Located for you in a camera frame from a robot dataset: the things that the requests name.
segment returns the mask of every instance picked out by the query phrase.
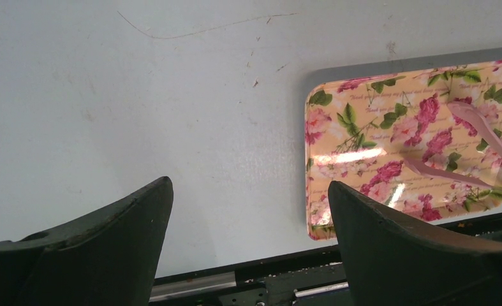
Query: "scratch on table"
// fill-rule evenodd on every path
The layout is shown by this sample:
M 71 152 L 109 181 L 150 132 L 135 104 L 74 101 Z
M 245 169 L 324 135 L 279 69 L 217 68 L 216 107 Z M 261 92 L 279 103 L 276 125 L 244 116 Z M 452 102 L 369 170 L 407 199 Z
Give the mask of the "scratch on table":
M 286 67 L 288 64 L 289 64 L 289 63 L 286 63 L 286 64 L 282 65 L 282 66 L 281 66 L 279 69 L 277 69 L 277 71 L 275 71 L 275 72 L 279 72 L 279 71 L 281 71 L 281 69 L 283 69 L 284 67 Z
M 188 33 L 188 34 L 183 34 L 183 35 L 177 35 L 177 36 L 153 36 L 153 35 L 147 34 L 146 32 L 142 31 L 141 29 L 139 29 L 132 22 L 130 22 L 127 18 L 125 18 L 125 16 L 123 16 L 123 14 L 121 14 L 119 11 L 117 11 L 117 13 L 119 14 L 119 16 L 121 16 L 121 18 L 123 18 L 129 25 L 131 25 L 131 27 L 135 28 L 138 32 L 146 35 L 147 37 L 153 38 L 155 40 L 173 40 L 173 39 L 176 39 L 176 38 L 181 38 L 181 37 L 186 37 L 186 36 L 192 36 L 192 35 L 204 33 L 204 32 L 207 32 L 207 31 L 212 31 L 212 30 L 222 29 L 224 27 L 234 26 L 236 24 L 242 24 L 244 22 L 249 22 L 249 21 L 254 21 L 254 20 L 260 20 L 260 19 L 264 19 L 264 18 L 286 17 L 286 16 L 292 16 L 292 15 L 296 15 L 297 14 L 297 13 L 291 13 L 291 14 L 277 14 L 277 15 L 259 16 L 259 17 L 249 18 L 249 19 L 245 19 L 245 20 L 241 20 L 241 21 L 237 21 L 237 22 L 232 22 L 231 24 L 223 24 L 223 25 L 219 25 L 217 27 L 211 27 L 209 29 L 205 29 L 205 30 L 201 30 L 201 31 L 197 31 L 197 32 L 192 32 L 192 33 Z

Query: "floral tray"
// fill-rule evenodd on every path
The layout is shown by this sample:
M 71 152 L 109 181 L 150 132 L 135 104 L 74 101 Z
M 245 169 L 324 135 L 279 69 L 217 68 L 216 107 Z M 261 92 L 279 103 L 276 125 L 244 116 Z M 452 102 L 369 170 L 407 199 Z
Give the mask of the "floral tray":
M 326 83 L 307 99 L 306 208 L 309 236 L 335 237 L 327 198 L 340 180 L 376 201 L 434 221 L 502 203 L 502 159 L 446 103 L 482 112 L 502 139 L 502 61 Z M 478 177 L 483 190 L 404 167 L 428 166 Z

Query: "silver metal bar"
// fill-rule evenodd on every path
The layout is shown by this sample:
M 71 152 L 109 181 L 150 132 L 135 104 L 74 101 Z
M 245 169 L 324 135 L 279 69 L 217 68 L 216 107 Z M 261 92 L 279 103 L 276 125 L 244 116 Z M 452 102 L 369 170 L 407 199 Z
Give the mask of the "silver metal bar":
M 206 293 L 235 286 L 235 274 L 233 272 L 200 277 L 198 279 L 153 286 L 149 301 L 158 302 L 171 298 L 181 298 L 183 296 Z
M 296 294 L 297 298 L 303 298 L 303 297 L 309 296 L 309 295 L 317 295 L 319 293 L 335 291 L 335 290 L 340 290 L 340 289 L 345 289 L 345 288 L 348 288 L 347 282 L 342 282 L 339 284 L 333 284 L 333 285 L 324 286 L 324 287 L 318 287 L 318 288 L 309 289 L 309 290 L 297 291 L 295 294 Z

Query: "white table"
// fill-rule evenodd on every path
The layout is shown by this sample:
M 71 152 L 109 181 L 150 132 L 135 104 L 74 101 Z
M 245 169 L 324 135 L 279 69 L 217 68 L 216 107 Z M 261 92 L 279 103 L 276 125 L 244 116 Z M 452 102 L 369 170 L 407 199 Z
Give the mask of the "white table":
M 334 244 L 304 222 L 307 92 L 498 47 L 500 0 L 0 1 L 0 240 L 168 175 L 157 277 Z

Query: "long curved scratch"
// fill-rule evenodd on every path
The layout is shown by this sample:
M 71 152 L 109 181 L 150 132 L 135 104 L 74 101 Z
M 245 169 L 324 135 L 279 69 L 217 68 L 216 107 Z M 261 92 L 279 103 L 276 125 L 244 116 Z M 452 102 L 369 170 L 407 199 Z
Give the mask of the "long curved scratch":
M 260 16 L 260 17 L 255 17 L 255 18 L 251 18 L 251 19 L 241 20 L 241 21 L 238 21 L 238 22 L 233 22 L 231 24 L 219 25 L 218 27 L 212 27 L 210 29 L 205 29 L 205 30 L 201 30 L 201 31 L 198 31 L 198 32 L 192 32 L 192 33 L 178 35 L 178 36 L 161 37 L 161 36 L 153 36 L 153 35 L 147 34 L 146 32 L 144 32 L 141 29 L 139 29 L 137 26 L 135 26 L 134 24 L 132 24 L 132 22 L 130 22 L 127 18 L 125 18 L 125 16 L 123 16 L 119 11 L 117 11 L 117 13 L 119 14 L 119 16 L 121 16 L 121 18 L 123 18 L 128 24 L 131 25 L 131 27 L 135 28 L 138 32 L 146 35 L 147 37 L 153 38 L 155 40 L 173 40 L 173 39 L 176 39 L 176 38 L 181 38 L 181 37 L 186 37 L 186 36 L 192 36 L 192 35 L 204 33 L 204 32 L 207 32 L 207 31 L 222 29 L 224 27 L 233 26 L 235 24 L 242 24 L 244 22 L 249 22 L 249 21 L 254 21 L 254 20 L 259 20 L 259 19 L 264 19 L 264 18 L 292 16 L 292 15 L 296 15 L 297 14 L 297 13 L 291 13 L 291 14 L 278 14 L 278 15 Z

